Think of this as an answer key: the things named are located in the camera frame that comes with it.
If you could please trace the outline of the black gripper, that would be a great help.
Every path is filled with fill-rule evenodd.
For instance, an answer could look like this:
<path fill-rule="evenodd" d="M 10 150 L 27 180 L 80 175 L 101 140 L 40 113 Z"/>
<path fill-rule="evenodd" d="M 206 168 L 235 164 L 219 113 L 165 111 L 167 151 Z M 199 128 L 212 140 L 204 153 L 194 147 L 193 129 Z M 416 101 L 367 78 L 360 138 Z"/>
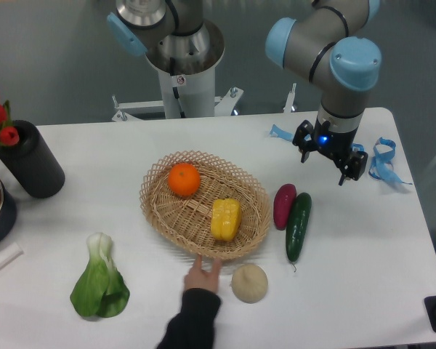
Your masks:
<path fill-rule="evenodd" d="M 319 112 L 314 124 L 308 120 L 303 121 L 297 127 L 292 140 L 302 155 L 301 162 L 308 160 L 312 152 L 318 152 L 333 161 L 341 172 L 339 186 L 345 180 L 359 180 L 368 160 L 365 151 L 353 148 L 362 117 L 362 113 L 346 118 L 329 112 Z"/>

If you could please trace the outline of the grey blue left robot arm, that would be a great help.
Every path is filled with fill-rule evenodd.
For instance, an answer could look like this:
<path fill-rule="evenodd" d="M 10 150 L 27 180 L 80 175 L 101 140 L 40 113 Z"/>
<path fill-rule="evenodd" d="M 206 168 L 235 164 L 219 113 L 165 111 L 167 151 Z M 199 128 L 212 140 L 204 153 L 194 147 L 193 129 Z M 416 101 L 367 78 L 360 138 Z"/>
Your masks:
<path fill-rule="evenodd" d="M 265 53 L 282 68 L 298 68 L 309 81 L 320 61 L 354 28 L 348 1 L 313 1 L 304 22 L 282 18 L 268 33 Z M 168 119 L 229 115 L 231 100 L 215 103 L 215 68 L 222 59 L 222 32 L 203 16 L 202 1 L 117 1 L 107 23 L 131 55 L 146 56 L 157 70 Z"/>

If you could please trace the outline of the black sleeved forearm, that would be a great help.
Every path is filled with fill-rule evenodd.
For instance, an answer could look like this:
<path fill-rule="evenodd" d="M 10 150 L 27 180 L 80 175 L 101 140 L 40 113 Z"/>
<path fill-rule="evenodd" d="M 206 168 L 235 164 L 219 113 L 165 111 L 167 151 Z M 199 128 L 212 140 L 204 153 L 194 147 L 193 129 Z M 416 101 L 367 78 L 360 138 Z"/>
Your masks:
<path fill-rule="evenodd" d="M 179 313 L 173 317 L 157 348 L 213 348 L 214 320 L 221 299 L 213 292 L 192 288 L 183 292 Z"/>

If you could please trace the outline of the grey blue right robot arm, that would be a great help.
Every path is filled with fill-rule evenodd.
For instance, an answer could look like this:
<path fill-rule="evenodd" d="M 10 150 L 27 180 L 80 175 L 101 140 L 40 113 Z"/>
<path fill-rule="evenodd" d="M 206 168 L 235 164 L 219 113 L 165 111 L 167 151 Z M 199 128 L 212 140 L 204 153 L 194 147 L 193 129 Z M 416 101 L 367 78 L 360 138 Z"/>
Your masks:
<path fill-rule="evenodd" d="M 280 19 L 268 33 L 265 53 L 322 92 L 316 121 L 303 121 L 292 143 L 306 161 L 312 152 L 331 159 L 340 182 L 359 180 L 368 154 L 354 150 L 371 90 L 379 79 L 382 54 L 355 34 L 379 11 L 379 1 L 313 1 L 305 20 Z"/>

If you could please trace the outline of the person's hand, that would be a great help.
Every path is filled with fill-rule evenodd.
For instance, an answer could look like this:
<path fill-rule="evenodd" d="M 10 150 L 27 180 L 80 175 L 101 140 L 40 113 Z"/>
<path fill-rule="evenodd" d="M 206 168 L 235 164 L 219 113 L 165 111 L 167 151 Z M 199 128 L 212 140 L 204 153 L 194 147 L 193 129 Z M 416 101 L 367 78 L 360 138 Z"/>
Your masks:
<path fill-rule="evenodd" d="M 222 261 L 220 259 L 214 259 L 210 271 L 202 268 L 202 262 L 203 258 L 198 254 L 192 267 L 184 277 L 184 291 L 189 289 L 204 289 L 216 294 L 219 289 L 219 276 L 222 269 Z"/>

